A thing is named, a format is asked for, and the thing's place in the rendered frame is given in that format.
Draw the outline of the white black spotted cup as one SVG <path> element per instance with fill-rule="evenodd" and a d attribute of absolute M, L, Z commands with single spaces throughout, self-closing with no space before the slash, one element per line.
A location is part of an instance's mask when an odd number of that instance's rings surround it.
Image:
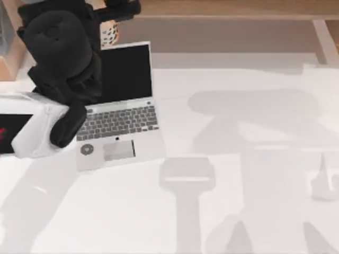
<path fill-rule="evenodd" d="M 114 45 L 119 39 L 119 24 L 114 21 L 106 21 L 100 24 L 101 48 Z"/>

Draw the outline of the silver open laptop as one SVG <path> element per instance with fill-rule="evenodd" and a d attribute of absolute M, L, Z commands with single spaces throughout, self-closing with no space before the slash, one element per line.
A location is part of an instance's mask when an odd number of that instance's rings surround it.
<path fill-rule="evenodd" d="M 165 144 L 153 93 L 150 42 L 101 51 L 103 92 L 87 106 L 76 136 L 79 171 L 163 158 Z"/>

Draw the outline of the wooden cabinet with grey inside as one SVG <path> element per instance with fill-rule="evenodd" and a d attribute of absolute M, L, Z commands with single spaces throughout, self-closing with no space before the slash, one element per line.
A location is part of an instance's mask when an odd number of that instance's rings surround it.
<path fill-rule="evenodd" d="M 26 47 L 17 29 L 22 25 L 18 8 L 41 0 L 0 0 L 0 81 L 14 81 L 22 64 Z"/>

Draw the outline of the wooden open shelf cabinet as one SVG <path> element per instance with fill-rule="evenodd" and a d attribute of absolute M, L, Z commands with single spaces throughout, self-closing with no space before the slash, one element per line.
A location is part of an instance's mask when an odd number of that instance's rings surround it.
<path fill-rule="evenodd" d="M 119 42 L 150 41 L 156 53 L 325 54 L 339 46 L 339 0 L 140 0 L 141 13 L 119 24 Z"/>

